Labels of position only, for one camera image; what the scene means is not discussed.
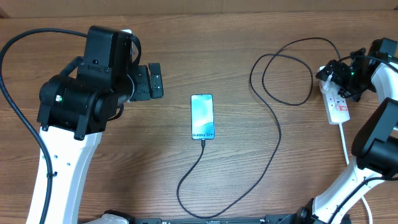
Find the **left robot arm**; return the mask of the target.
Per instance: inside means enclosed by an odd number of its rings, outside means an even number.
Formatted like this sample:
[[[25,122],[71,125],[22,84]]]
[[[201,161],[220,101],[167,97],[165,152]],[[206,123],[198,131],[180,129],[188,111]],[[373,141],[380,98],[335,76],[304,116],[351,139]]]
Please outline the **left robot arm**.
[[[85,52],[39,92],[40,137],[52,164],[50,200],[47,160],[40,158],[29,223],[76,223],[86,175],[109,121],[125,103],[163,97],[158,63],[141,65],[141,44],[129,30],[92,26]]]

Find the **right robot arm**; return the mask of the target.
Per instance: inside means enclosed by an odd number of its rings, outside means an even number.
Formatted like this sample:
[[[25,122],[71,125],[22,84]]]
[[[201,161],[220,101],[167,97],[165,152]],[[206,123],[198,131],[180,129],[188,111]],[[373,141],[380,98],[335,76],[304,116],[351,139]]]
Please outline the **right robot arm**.
[[[351,52],[351,64],[331,60],[316,74],[324,91],[359,101],[366,90],[377,94],[379,106],[355,136],[347,168],[322,194],[281,223],[344,223],[346,213],[372,188],[397,180],[397,41],[383,37],[369,50]]]

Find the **Samsung Galaxy smartphone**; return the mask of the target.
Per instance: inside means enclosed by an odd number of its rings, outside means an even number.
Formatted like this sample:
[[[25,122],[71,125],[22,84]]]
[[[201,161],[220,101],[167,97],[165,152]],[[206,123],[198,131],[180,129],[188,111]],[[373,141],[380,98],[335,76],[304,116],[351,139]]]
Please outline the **Samsung Galaxy smartphone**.
[[[208,140],[215,138],[213,95],[191,96],[192,139]]]

